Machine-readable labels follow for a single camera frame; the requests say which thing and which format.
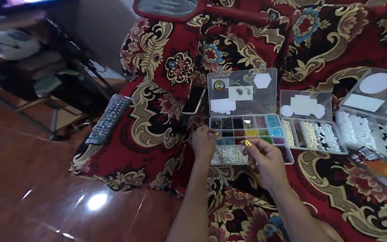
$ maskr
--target smartphone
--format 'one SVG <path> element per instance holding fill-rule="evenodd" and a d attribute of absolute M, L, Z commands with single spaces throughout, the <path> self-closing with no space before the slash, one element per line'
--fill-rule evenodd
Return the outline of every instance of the smartphone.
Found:
<path fill-rule="evenodd" d="M 200 108 L 202 97 L 206 93 L 206 89 L 201 86 L 192 86 L 189 100 L 185 103 L 181 109 L 182 114 L 194 115 Z"/>

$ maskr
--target clear plastic lid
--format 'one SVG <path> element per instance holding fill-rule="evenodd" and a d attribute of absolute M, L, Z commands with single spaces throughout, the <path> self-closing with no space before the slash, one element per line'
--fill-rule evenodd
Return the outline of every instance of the clear plastic lid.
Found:
<path fill-rule="evenodd" d="M 212 117 L 276 113 L 276 68 L 218 71 L 207 83 Z"/>
<path fill-rule="evenodd" d="M 387 70 L 369 69 L 340 106 L 387 120 Z"/>
<path fill-rule="evenodd" d="M 332 121 L 332 93 L 280 90 L 280 116 Z"/>

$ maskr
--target blue bead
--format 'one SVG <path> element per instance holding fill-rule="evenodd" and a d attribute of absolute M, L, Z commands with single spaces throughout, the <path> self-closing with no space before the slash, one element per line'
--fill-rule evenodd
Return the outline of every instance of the blue bead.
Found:
<path fill-rule="evenodd" d="M 283 136 L 282 129 L 280 128 L 274 128 L 270 129 L 271 136 Z"/>
<path fill-rule="evenodd" d="M 270 125 L 270 127 L 280 126 L 279 117 L 276 115 L 268 116 L 268 124 Z"/>

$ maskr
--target wooden floor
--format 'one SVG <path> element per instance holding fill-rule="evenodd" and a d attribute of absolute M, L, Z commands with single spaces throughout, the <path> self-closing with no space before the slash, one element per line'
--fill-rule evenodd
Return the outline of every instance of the wooden floor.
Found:
<path fill-rule="evenodd" d="M 27 113 L 50 123 L 51 109 Z M 0 241 L 165 241 L 181 205 L 165 192 L 113 192 L 68 172 L 90 128 L 64 142 L 0 104 Z"/>

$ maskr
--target yellow bead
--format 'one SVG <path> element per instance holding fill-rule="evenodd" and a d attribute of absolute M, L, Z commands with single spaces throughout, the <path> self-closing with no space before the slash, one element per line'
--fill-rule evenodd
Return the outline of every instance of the yellow bead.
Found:
<path fill-rule="evenodd" d="M 258 136 L 258 131 L 257 130 L 246 130 L 246 135 L 247 136 Z"/>

